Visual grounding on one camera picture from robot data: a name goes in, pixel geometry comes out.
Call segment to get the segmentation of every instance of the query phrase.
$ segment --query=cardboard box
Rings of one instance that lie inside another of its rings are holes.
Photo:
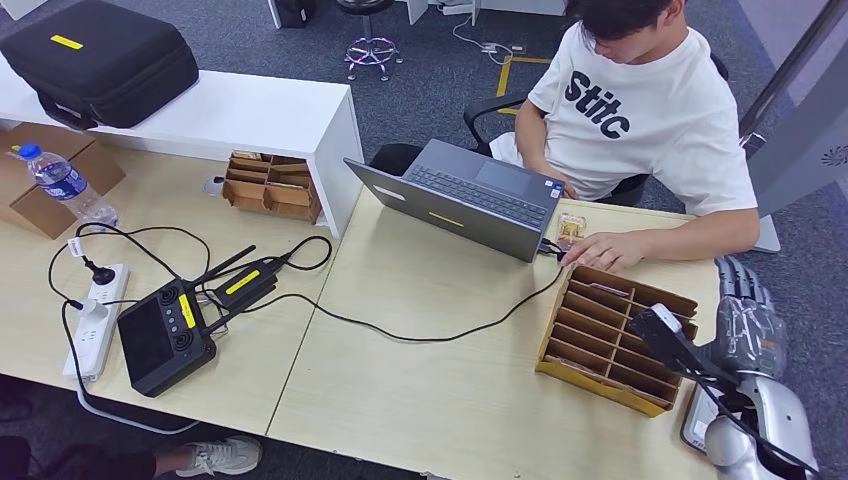
[[[315,223],[321,213],[318,192],[306,161],[234,152],[221,195],[241,210],[300,218]]]
[[[49,238],[58,238],[77,219],[35,184],[25,162],[6,154],[12,146],[23,143],[38,144],[45,152],[70,160],[89,186],[101,195],[124,178],[121,167],[87,135],[28,123],[0,132],[0,220]]]
[[[662,303],[692,340],[697,303],[589,267],[574,268],[557,297],[536,371],[655,417],[674,408],[681,376],[657,360],[627,323]]]

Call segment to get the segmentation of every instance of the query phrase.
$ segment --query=person's foot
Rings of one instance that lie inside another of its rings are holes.
[[[189,443],[186,447],[194,451],[194,467],[190,470],[177,470],[178,477],[223,473],[241,475],[257,465],[262,457],[262,446],[258,441],[238,435],[223,442]]]

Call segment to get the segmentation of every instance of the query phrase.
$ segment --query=black hair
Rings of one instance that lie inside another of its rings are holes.
[[[672,0],[569,0],[569,23],[582,21],[585,34],[598,40],[618,40],[656,26]]]

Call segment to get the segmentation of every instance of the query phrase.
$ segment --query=laptop keyboard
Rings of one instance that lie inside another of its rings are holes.
[[[409,180],[414,184],[534,228],[541,228],[542,220],[545,218],[545,209],[542,207],[430,168],[413,167]]]

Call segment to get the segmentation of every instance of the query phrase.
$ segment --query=screen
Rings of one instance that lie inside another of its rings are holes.
[[[130,381],[147,376],[173,357],[159,301],[149,298],[118,322]]]
[[[475,177],[487,185],[506,190],[515,195],[522,195],[532,178],[530,174],[514,170],[496,161],[487,161]]]

